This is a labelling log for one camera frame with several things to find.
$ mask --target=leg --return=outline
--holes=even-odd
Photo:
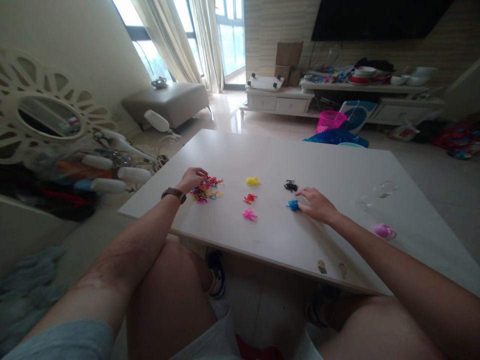
[[[331,359],[446,359],[399,301],[390,296],[349,296],[324,307],[335,330],[317,349]]]
[[[215,324],[212,281],[200,257],[167,240],[128,308],[129,359],[169,359]]]

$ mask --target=sticker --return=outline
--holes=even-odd
[[[340,269],[341,272],[341,277],[343,280],[345,280],[345,277],[347,276],[347,267],[344,265],[343,262],[338,264],[338,268]]]
[[[325,263],[322,260],[318,260],[318,271],[320,271],[320,274],[327,273],[327,267],[325,266]]]

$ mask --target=drawer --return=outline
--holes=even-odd
[[[384,105],[376,114],[375,120],[408,120],[414,122],[429,110],[429,107],[422,106]]]
[[[303,114],[307,100],[279,97],[276,101],[276,111],[281,114]]]
[[[273,96],[252,96],[249,108],[262,110],[275,110],[277,98]]]

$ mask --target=shoe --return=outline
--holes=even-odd
[[[207,247],[205,252],[205,261],[208,268],[216,275],[214,289],[209,294],[212,299],[218,300],[225,295],[227,284],[225,282],[225,270],[222,259],[222,252],[212,247]]]
[[[342,290],[330,285],[320,285],[313,298],[305,305],[305,318],[317,328],[329,328],[329,325],[321,320],[322,307],[331,300],[340,298]]]

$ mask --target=glass door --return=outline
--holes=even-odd
[[[244,90],[245,70],[244,0],[215,0],[220,35],[224,89]]]

